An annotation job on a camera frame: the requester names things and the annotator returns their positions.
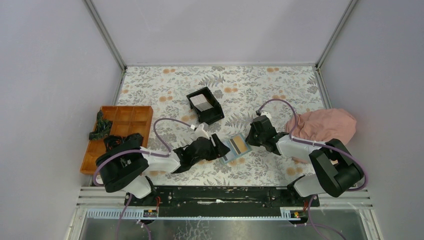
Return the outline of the white magnetic stripe card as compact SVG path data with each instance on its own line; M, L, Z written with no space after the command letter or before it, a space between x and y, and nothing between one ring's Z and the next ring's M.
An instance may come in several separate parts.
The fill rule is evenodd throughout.
M232 161L231 155L225 155L225 156L221 157L221 158L220 158L220 161L221 161L223 164L228 164L229 162L231 162L231 161Z

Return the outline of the gold credit card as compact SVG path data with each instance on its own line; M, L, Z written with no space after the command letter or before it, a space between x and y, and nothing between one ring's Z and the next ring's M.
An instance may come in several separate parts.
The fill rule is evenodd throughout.
M245 142L245 138L241 134L233 136L229 142L233 147L236 156L244 155L251 150L249 145Z

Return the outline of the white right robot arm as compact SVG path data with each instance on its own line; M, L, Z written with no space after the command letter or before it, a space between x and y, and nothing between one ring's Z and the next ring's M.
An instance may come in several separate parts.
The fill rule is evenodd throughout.
M287 188L287 201L301 205L309 196L327 193L337 198L365 177L363 169L352 159L346 146L338 139L312 142L277 132L270 119L261 115L252 120L246 142L264 147L275 155L294 157L311 163L314 174L301 176Z

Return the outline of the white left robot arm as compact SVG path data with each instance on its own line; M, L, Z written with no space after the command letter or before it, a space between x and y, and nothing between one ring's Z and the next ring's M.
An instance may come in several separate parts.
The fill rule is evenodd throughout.
M128 140L101 155L92 181L106 192L124 190L144 206L155 200L154 185L144 172L187 172L200 161L213 161L230 152L216 134L200 136L191 144L176 148L170 153L148 150L137 139Z

